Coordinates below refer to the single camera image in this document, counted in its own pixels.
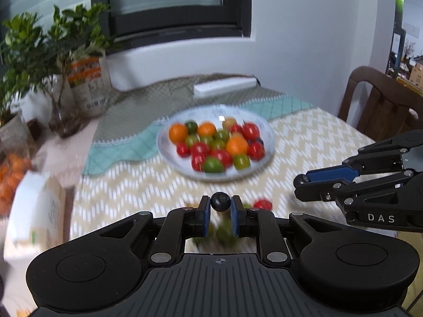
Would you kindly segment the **large orange in bowl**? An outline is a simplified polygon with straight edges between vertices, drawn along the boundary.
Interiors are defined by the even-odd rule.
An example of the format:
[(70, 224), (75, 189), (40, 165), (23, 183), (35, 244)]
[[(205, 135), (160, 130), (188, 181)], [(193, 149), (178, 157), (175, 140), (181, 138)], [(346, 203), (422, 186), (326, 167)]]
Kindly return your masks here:
[(227, 141), (225, 149), (232, 157), (246, 155), (249, 149), (249, 144), (243, 137), (231, 137)]

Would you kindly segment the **dark blueberry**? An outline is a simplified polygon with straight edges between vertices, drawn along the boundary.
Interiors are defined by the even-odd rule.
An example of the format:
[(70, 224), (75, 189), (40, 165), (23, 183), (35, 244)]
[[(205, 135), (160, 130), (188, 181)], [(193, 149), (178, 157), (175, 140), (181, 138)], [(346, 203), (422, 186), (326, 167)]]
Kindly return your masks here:
[(216, 192), (210, 197), (210, 205), (218, 213), (225, 213), (231, 204), (231, 197), (227, 193)]

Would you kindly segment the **orange mandarin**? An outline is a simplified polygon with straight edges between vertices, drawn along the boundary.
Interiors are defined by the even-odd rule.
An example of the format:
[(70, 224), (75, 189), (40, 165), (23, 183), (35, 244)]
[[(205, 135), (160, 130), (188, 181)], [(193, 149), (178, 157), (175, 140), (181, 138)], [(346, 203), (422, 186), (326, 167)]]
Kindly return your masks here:
[(211, 122), (203, 122), (197, 127), (197, 134), (200, 137), (213, 137), (217, 132), (217, 128)]
[(185, 141), (189, 132), (185, 124), (172, 124), (168, 130), (168, 137), (173, 144), (179, 144)]

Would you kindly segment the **beige zigzag tablecloth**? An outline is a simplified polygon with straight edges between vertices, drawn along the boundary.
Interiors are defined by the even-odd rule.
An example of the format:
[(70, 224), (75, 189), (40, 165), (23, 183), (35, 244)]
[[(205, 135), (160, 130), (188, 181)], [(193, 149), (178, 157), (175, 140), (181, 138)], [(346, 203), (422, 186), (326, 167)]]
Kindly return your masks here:
[(111, 92), (77, 184), (76, 238), (148, 210), (156, 217), (197, 207), (203, 196), (237, 195), (278, 217), (300, 211), (343, 221), (332, 201), (302, 203), (296, 175), (340, 164), (371, 140), (341, 119), (256, 85), (206, 99), (200, 75)]

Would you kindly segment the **wooden chair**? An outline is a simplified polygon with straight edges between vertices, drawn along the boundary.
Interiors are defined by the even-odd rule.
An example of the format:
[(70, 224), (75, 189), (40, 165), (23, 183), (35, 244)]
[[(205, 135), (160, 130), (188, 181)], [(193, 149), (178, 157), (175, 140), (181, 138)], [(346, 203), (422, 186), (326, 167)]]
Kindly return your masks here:
[(356, 129), (374, 141), (422, 129), (422, 95), (373, 67), (356, 68), (348, 78), (338, 118), (346, 121), (353, 93), (362, 82), (372, 86)]

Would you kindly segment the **clear box of oranges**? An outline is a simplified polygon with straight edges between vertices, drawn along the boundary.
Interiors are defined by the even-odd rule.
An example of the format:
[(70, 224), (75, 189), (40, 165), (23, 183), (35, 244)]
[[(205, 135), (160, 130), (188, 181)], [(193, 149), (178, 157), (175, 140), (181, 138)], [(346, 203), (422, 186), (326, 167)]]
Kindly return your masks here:
[(27, 171), (32, 169), (31, 158), (1, 149), (0, 215), (9, 216), (16, 190)]

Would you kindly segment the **white tissue pack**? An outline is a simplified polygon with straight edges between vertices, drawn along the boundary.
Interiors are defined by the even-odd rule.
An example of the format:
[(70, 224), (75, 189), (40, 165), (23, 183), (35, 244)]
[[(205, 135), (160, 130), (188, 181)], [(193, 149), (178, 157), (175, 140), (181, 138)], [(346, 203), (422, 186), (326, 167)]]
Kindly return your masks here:
[(28, 171), (16, 189), (7, 223), (4, 260), (28, 264), (64, 241), (66, 191), (49, 173)]

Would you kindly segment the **white power strip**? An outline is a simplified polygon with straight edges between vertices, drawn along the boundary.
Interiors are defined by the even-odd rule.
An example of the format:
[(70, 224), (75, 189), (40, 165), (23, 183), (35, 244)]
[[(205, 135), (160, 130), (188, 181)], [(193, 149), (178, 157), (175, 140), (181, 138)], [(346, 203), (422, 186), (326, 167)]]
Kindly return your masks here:
[(258, 84), (255, 77), (229, 77), (194, 85), (195, 98), (208, 98), (230, 92), (254, 88)]

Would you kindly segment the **glass vase with plant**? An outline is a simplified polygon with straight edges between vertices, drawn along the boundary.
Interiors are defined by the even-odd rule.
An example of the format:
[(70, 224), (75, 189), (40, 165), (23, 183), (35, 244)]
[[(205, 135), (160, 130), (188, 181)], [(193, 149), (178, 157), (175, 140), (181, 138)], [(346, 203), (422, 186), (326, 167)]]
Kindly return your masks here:
[(57, 76), (58, 82), (52, 87), (49, 128), (62, 139), (74, 135), (82, 127), (79, 112), (70, 107), (65, 98), (72, 65), (82, 59), (99, 58), (113, 48), (113, 38), (104, 35), (100, 25), (100, 17), (107, 11), (108, 6), (103, 3), (91, 7), (78, 4), (73, 9), (54, 8), (47, 44), (52, 56), (52, 75)]

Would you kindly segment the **white blue patterned bowl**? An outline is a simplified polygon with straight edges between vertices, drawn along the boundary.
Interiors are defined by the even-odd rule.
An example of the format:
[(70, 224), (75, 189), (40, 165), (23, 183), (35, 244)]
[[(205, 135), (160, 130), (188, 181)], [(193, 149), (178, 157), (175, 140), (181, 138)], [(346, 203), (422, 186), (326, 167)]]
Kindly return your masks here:
[[(217, 128), (213, 137), (200, 137), (197, 127), (203, 122), (211, 122)], [(247, 140), (249, 149), (246, 155), (232, 157), (226, 151), (231, 137), (243, 137), (242, 126), (251, 122), (260, 129), (260, 138)], [(189, 135), (184, 142), (173, 144), (168, 137), (172, 124), (185, 124)], [(275, 153), (275, 135), (270, 123), (260, 115), (245, 107), (209, 105), (194, 107), (176, 113), (165, 122), (156, 138), (161, 157), (178, 173), (208, 182), (228, 182), (246, 177), (263, 168)], [(191, 167), (191, 156), (196, 153), (207, 155), (203, 172)]]

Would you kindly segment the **printed paper bag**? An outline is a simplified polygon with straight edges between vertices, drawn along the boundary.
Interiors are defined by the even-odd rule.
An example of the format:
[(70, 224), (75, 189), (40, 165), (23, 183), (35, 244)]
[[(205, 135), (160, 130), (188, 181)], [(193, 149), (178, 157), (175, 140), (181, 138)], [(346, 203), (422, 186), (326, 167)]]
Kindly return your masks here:
[(85, 56), (74, 61), (67, 81), (82, 117), (91, 118), (103, 114), (112, 87), (105, 55)]

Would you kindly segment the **green tomato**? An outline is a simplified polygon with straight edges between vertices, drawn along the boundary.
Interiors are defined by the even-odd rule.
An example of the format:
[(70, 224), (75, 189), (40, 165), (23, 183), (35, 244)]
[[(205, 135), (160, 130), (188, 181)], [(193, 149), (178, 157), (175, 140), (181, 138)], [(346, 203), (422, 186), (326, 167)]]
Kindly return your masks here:
[(232, 221), (222, 220), (215, 231), (215, 238), (217, 243), (227, 249), (232, 249), (237, 246), (239, 238), (233, 234)]

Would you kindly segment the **large red tomato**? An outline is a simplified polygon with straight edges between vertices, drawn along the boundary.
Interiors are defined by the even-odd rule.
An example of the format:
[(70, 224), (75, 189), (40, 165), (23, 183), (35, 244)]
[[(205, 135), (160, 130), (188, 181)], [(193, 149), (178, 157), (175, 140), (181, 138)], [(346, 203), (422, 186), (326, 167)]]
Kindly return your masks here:
[(254, 141), (260, 138), (260, 129), (251, 122), (245, 122), (242, 126), (242, 134), (246, 140)]

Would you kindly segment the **potted green plant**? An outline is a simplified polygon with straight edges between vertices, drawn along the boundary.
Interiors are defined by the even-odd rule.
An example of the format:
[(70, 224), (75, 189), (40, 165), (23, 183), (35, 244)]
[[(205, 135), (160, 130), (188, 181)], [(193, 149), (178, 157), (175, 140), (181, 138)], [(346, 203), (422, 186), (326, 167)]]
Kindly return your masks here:
[(46, 36), (37, 13), (23, 12), (3, 21), (6, 28), (1, 42), (1, 58), (6, 71), (1, 74), (1, 125), (4, 126), (16, 113), (16, 101), (31, 90), (43, 86)]

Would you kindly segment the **red strawberry-like fruit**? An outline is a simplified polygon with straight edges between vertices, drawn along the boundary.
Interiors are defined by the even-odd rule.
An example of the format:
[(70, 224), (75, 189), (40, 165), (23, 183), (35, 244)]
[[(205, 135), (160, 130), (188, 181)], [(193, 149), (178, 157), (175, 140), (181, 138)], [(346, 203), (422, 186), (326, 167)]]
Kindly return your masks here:
[(204, 153), (196, 153), (191, 156), (191, 167), (196, 172), (204, 171), (204, 164), (206, 162), (207, 155)]

